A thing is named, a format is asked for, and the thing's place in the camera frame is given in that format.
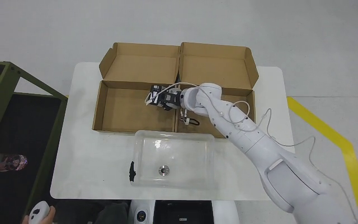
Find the yellow floor line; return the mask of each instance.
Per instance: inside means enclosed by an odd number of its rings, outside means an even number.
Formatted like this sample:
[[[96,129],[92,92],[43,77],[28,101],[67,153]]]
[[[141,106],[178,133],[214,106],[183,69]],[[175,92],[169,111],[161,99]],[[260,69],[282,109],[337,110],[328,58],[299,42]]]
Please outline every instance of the yellow floor line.
[[[295,114],[305,120],[308,124],[310,124],[313,128],[315,128],[317,131],[319,131],[321,134],[323,134],[326,138],[328,138],[331,142],[333,142],[341,149],[348,175],[351,180],[356,204],[358,205],[358,162],[352,143],[350,143],[345,137],[341,136],[325,122],[320,120],[316,115],[312,114],[309,110],[299,104],[292,97],[287,97],[287,102],[289,108]]]

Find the cardboard box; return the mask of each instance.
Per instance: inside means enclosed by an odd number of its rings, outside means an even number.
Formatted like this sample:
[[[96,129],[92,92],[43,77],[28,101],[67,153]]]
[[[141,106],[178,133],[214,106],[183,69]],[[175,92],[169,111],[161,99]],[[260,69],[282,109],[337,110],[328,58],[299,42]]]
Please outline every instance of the cardboard box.
[[[175,82],[179,46],[115,43],[100,63],[93,130],[136,132],[175,130],[175,111],[146,106],[151,85]]]
[[[222,100],[249,103],[249,117],[255,121],[255,93],[252,90],[258,80],[258,72],[251,50],[244,46],[224,46],[213,44],[182,43],[180,50],[179,75],[182,82],[200,85],[204,82],[215,83],[223,88]],[[247,113],[246,104],[237,105]],[[185,125],[180,122],[177,112],[177,132],[206,133],[223,137],[210,120],[188,112],[189,118],[200,122],[199,126]]]
[[[197,43],[179,46],[115,43],[100,63],[100,83],[93,130],[136,132],[209,133],[223,137],[208,118],[188,112],[200,126],[184,125],[180,111],[146,106],[153,84],[169,86],[178,81],[196,85],[212,82],[223,88],[222,99],[247,101],[249,117],[255,120],[252,87],[258,72],[249,48]],[[237,105],[245,113],[245,104]]]

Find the gray floor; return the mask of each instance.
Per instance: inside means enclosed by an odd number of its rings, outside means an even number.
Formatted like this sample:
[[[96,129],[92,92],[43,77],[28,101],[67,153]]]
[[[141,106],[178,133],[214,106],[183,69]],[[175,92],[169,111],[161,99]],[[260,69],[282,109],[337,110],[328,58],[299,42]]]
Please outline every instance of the gray floor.
[[[357,153],[356,0],[2,0],[0,21],[0,60],[16,63],[63,94],[69,93],[74,66],[99,62],[113,42],[248,46],[257,65],[283,70],[288,96],[345,136]],[[26,82],[17,91],[40,92]],[[341,182],[354,203],[340,149],[290,116],[295,142],[317,136],[313,160]],[[308,148],[296,152],[307,160]],[[270,201],[237,202],[237,207],[242,223],[294,223]]]

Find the hand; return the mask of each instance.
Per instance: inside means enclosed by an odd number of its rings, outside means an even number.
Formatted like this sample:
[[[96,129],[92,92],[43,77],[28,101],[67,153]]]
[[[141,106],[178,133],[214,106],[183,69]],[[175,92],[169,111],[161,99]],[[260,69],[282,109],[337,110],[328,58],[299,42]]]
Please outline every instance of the hand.
[[[40,222],[40,224],[52,224],[55,212],[55,207],[51,206],[49,214]],[[29,216],[25,216],[25,218],[23,218],[22,224],[29,224]]]

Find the cable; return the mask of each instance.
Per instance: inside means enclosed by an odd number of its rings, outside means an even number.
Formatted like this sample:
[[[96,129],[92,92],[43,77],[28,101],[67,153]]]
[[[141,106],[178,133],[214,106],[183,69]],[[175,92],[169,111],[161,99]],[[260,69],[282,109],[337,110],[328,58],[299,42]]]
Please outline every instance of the cable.
[[[301,141],[301,142],[299,142],[299,143],[297,143],[297,144],[292,144],[292,145],[281,144],[280,142],[278,142],[278,141],[275,139],[275,137],[273,137],[273,136],[270,135],[270,133],[269,133],[269,126],[270,126],[271,115],[272,115],[271,108],[269,108],[269,109],[266,111],[266,113],[267,113],[269,110],[270,110],[270,117],[269,117],[269,119],[268,119],[268,123],[267,123],[267,127],[266,127],[266,132],[267,132],[267,135],[268,135],[272,140],[274,140],[277,144],[279,144],[279,145],[281,145],[281,146],[285,146],[285,147],[292,147],[292,146],[297,146],[297,145],[299,145],[299,144],[302,144],[302,143],[306,142],[307,140],[313,138],[313,143],[312,143],[311,149],[310,149],[310,151],[309,151],[309,155],[308,155],[309,163],[310,163],[319,173],[321,173],[323,176],[325,176],[326,178],[330,179],[331,181],[335,182],[335,183],[341,188],[341,190],[343,191],[343,193],[344,193],[344,195],[345,195],[345,197],[346,197],[346,200],[348,201],[348,205],[349,205],[349,208],[351,209],[353,218],[355,219],[355,223],[357,223],[357,217],[356,217],[356,215],[355,215],[355,213],[354,213],[353,206],[352,206],[351,202],[349,201],[348,194],[347,194],[347,192],[344,190],[343,186],[342,186],[337,180],[335,180],[334,178],[331,178],[331,177],[329,177],[327,174],[325,174],[324,172],[320,171],[320,169],[317,168],[317,167],[315,166],[315,164],[312,162],[311,155],[312,155],[313,148],[314,148],[314,145],[315,145],[315,140],[316,140],[315,136],[310,136],[310,137],[306,138],[305,140],[303,140],[303,141]]]
[[[163,92],[167,91],[168,89],[170,89],[171,87],[173,86],[176,86],[176,85],[179,85],[179,84],[187,84],[187,85],[191,85],[191,86],[195,86],[195,87],[198,87],[197,85],[194,85],[192,83],[188,83],[188,82],[177,82],[177,83],[174,83],[170,86],[168,86],[167,88],[165,88],[164,90],[160,91],[159,93],[155,94],[154,96],[152,96],[152,99],[155,99],[159,94],[162,94]],[[145,100],[144,100],[144,103],[146,105],[148,105],[150,102],[152,102],[151,100],[148,100],[148,96],[150,95],[150,93],[146,96]]]
[[[238,104],[239,102],[243,102],[243,103],[245,103],[245,104],[247,105],[247,108],[248,108],[248,109],[247,109],[247,114],[246,114],[246,115],[244,116],[244,118],[243,118],[242,120],[240,120],[239,122],[233,122],[233,119],[231,119],[231,113],[230,113],[230,111],[231,111],[231,108],[233,108],[234,105]],[[243,101],[243,100],[239,100],[239,101],[234,102],[233,105],[230,107],[230,109],[229,109],[229,111],[228,111],[229,119],[230,119],[230,121],[231,121],[232,124],[238,124],[238,123],[243,122],[243,121],[246,119],[246,117],[248,116],[248,113],[250,113],[250,105],[248,104],[248,102]]]
[[[173,87],[173,86],[175,86],[175,85],[179,85],[179,84],[187,84],[187,85],[191,85],[191,86],[197,87],[199,90],[201,90],[201,91],[208,97],[210,103],[212,104],[212,106],[213,106],[213,108],[216,110],[216,112],[218,112],[220,115],[222,115],[222,111],[218,110],[218,109],[214,106],[211,97],[210,97],[203,89],[201,89],[199,86],[194,85],[194,84],[192,84],[192,83],[178,82],[178,83],[172,84],[172,85],[168,86],[167,88],[165,88],[164,90],[162,90],[161,92],[155,94],[152,98],[157,97],[159,94],[163,93],[163,92],[166,91],[167,89],[169,89],[169,88],[171,88],[171,87]],[[146,103],[146,105],[148,105],[148,104],[151,102],[151,100],[148,100],[148,101],[147,101],[149,95],[150,95],[150,93],[147,95],[147,97],[146,97],[145,100],[144,100],[144,102]],[[232,119],[231,119],[230,111],[231,111],[231,108],[233,108],[234,105],[237,104],[237,103],[239,103],[239,102],[244,102],[244,103],[247,104],[247,106],[248,106],[248,112],[247,112],[246,116],[245,116],[241,121],[239,121],[239,122],[233,122]],[[224,120],[226,120],[227,122],[231,123],[231,124],[237,124],[237,123],[243,122],[243,121],[245,120],[245,118],[248,117],[248,113],[249,113],[249,112],[250,112],[250,105],[249,105],[246,101],[237,101],[237,102],[235,102],[235,103],[233,103],[233,104],[231,105],[231,107],[230,107],[230,109],[229,109],[229,111],[228,111],[228,116],[229,116],[229,119],[230,119],[230,120],[227,120],[227,119],[226,119],[225,117],[223,117],[223,116],[222,116],[222,118],[223,118]],[[264,120],[264,118],[266,117],[266,115],[267,115],[268,112],[270,112],[270,116],[269,116],[269,119],[268,119],[268,123],[267,123],[267,127],[266,127],[266,132],[267,132],[267,135],[268,135],[272,140],[274,140],[277,144],[279,144],[279,145],[281,145],[281,146],[284,146],[284,147],[294,147],[294,146],[298,146],[298,145],[300,145],[300,144],[302,144],[302,143],[308,141],[309,139],[313,138],[312,147],[311,147],[311,149],[310,149],[309,156],[308,156],[308,160],[309,160],[310,164],[311,164],[319,173],[321,173],[323,176],[325,176],[326,178],[330,179],[331,181],[335,182],[335,183],[341,188],[341,190],[343,191],[343,193],[344,193],[344,195],[345,195],[345,197],[346,197],[346,200],[348,201],[348,205],[349,205],[349,207],[350,207],[350,209],[351,209],[352,215],[353,215],[353,217],[354,217],[354,219],[355,219],[355,223],[356,223],[356,222],[357,222],[357,218],[356,218],[356,215],[355,215],[355,213],[354,213],[353,206],[352,206],[351,202],[349,201],[348,195],[347,195],[346,191],[344,190],[343,186],[342,186],[337,180],[335,180],[334,178],[331,178],[331,177],[329,177],[328,175],[326,175],[324,172],[320,171],[320,169],[317,168],[317,167],[315,166],[315,164],[312,162],[311,155],[312,155],[313,148],[314,148],[315,141],[316,141],[315,136],[310,136],[310,137],[306,138],[305,140],[303,140],[303,141],[301,141],[301,142],[299,142],[299,143],[296,143],[296,144],[292,144],[292,145],[282,144],[282,143],[278,142],[278,141],[275,139],[275,137],[272,136],[272,135],[270,134],[270,132],[269,132],[269,126],[270,126],[271,118],[272,118],[272,110],[271,110],[271,108],[268,108],[268,109],[266,110],[266,112],[265,112],[264,115],[262,116],[262,118],[261,118],[259,124],[256,126],[255,129],[253,129],[253,130],[242,130],[242,129],[239,129],[239,130],[241,130],[241,131],[243,131],[243,132],[253,132],[253,131],[255,131],[255,130],[258,129],[258,127],[261,125],[262,121]]]
[[[201,91],[208,97],[210,103],[212,104],[212,106],[213,106],[213,108],[216,110],[216,112],[218,112],[219,114],[222,114],[222,111],[218,110],[218,109],[214,106],[211,97],[210,97],[200,86],[197,86],[197,85],[195,85],[195,84],[188,83],[188,82],[177,82],[177,83],[174,83],[174,84],[168,86],[167,88],[165,88],[164,90],[160,91],[159,93],[155,94],[154,96],[152,96],[151,99],[155,99],[159,94],[161,94],[161,93],[165,92],[166,90],[168,90],[169,88],[171,88],[171,87],[173,87],[173,86],[176,86],[176,85],[179,85],[179,84],[187,84],[187,85],[191,85],[191,86],[197,87],[199,90],[201,90]],[[148,104],[150,104],[150,102],[152,102],[151,99],[150,99],[150,100],[147,100],[148,97],[149,97],[149,95],[150,95],[150,93],[146,96],[146,98],[145,98],[145,100],[144,100],[144,103],[145,103],[146,105],[148,105]],[[230,117],[230,111],[231,111],[231,108],[232,108],[235,104],[237,104],[237,103],[239,103],[239,102],[244,102],[245,104],[247,104],[247,107],[248,107],[247,114],[245,115],[245,117],[244,117],[241,121],[239,121],[239,122],[233,122],[233,121],[231,120],[231,117]],[[223,119],[226,120],[227,122],[231,123],[231,124],[237,124],[237,123],[243,122],[243,121],[246,119],[246,117],[248,117],[248,114],[249,114],[249,113],[250,113],[250,105],[248,104],[248,102],[241,100],[241,101],[237,101],[237,102],[233,103],[233,104],[230,106],[230,109],[229,109],[229,111],[228,111],[228,115],[229,115],[229,119],[230,119],[230,120],[227,120],[225,117],[223,117]]]
[[[266,117],[267,113],[270,111],[271,113],[271,108],[268,108],[266,110],[266,112],[264,113],[264,115],[261,117],[261,120],[259,122],[259,124],[253,129],[253,130],[243,130],[243,129],[239,129],[239,130],[242,130],[243,132],[254,132],[258,129],[258,127],[261,125],[262,121],[264,120],[264,118]]]

